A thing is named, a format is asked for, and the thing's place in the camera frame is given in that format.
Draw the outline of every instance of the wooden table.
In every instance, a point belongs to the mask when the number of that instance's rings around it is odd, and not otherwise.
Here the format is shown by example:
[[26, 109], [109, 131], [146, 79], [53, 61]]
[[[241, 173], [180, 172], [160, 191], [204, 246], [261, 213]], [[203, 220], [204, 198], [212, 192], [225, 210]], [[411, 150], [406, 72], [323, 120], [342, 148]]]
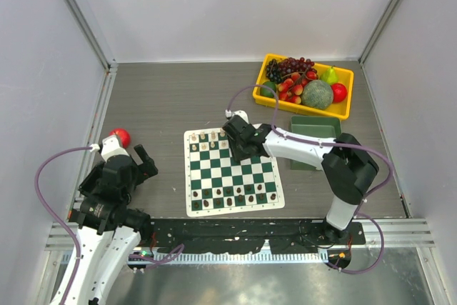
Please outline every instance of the wooden table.
[[[356, 61], [335, 61], [354, 71], [351, 116], [341, 123], [343, 132], [362, 144], [385, 153], [373, 112], [365, 76]], [[184, 144], [186, 130], [221, 127], [224, 110], [241, 87], [253, 84], [259, 62], [121, 64], [109, 102], [102, 137], [115, 127], [129, 130], [132, 147], [143, 144], [159, 168], [159, 175], [141, 185], [131, 207], [153, 217], [186, 217]], [[269, 123], [273, 110], [256, 104], [251, 92], [241, 94], [233, 110], [247, 112], [251, 123]], [[287, 129], [292, 113], [280, 111], [277, 125]], [[386, 167], [375, 180], [386, 176]], [[292, 171], [290, 163], [278, 159], [286, 206], [283, 209], [245, 212], [227, 217], [324, 217], [333, 194], [323, 172]], [[375, 217], [403, 217], [405, 212], [395, 182], [370, 197], [363, 212]]]

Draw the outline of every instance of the chessboard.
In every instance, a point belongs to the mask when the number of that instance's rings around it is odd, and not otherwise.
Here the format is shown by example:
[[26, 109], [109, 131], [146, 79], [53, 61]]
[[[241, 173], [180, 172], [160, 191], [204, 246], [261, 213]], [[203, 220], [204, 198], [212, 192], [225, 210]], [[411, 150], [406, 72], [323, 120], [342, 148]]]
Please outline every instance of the chessboard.
[[284, 195], [275, 158], [235, 162], [226, 133], [184, 133], [186, 212], [190, 217], [280, 209]]

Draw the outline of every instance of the pear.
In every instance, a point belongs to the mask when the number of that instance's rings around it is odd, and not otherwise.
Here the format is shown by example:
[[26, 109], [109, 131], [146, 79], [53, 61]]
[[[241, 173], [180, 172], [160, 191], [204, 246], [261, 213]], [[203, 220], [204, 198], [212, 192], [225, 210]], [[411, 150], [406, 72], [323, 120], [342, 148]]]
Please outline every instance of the pear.
[[320, 79], [331, 86], [338, 82], [338, 75], [336, 75], [335, 69], [330, 67], [321, 75]]

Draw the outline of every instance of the white panel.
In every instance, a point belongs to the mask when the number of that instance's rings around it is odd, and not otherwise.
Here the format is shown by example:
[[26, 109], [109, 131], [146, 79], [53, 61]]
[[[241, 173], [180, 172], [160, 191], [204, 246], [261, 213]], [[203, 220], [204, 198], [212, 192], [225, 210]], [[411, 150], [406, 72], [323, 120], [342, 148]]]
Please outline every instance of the white panel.
[[89, 0], [118, 62], [361, 55], [388, 0]]
[[[34, 304], [52, 222], [34, 174], [50, 155], [85, 143], [104, 71], [63, 0], [0, 0], [0, 13], [0, 302]], [[81, 157], [42, 174], [62, 215]]]
[[449, 286], [457, 280], [456, 23], [457, 0], [403, 0], [366, 63], [400, 186], [431, 226]]

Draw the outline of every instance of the yellow bin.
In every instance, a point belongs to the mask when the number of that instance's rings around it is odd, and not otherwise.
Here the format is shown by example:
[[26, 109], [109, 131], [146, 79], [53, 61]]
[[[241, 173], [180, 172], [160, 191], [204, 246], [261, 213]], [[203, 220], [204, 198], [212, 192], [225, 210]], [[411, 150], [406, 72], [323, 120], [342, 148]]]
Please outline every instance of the yellow bin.
[[[263, 84], [265, 81], [268, 81], [266, 78], [266, 66], [272, 60], [276, 59], [278, 61], [287, 59], [287, 56], [267, 54], [263, 60], [262, 68], [258, 74], [257, 84]], [[315, 64], [314, 68], [317, 70], [317, 74], [321, 75], [327, 68], [325, 64]], [[344, 121], [349, 117], [349, 111], [351, 110], [351, 99], [352, 99], [352, 86], [354, 82], [354, 73], [349, 69], [337, 68], [335, 67], [336, 74], [338, 75], [339, 83], [346, 86], [348, 90], [348, 96], [341, 103], [332, 104], [325, 110], [318, 110], [312, 107], [307, 107], [301, 104], [292, 104], [287, 101], [279, 101], [279, 108], [281, 110], [290, 111], [295, 114], [307, 114], [311, 116], [332, 116], [339, 118]], [[267, 96], [260, 95], [260, 88], [255, 87], [252, 96], [256, 100], [257, 104], [275, 107], [275, 98], [268, 98]]]

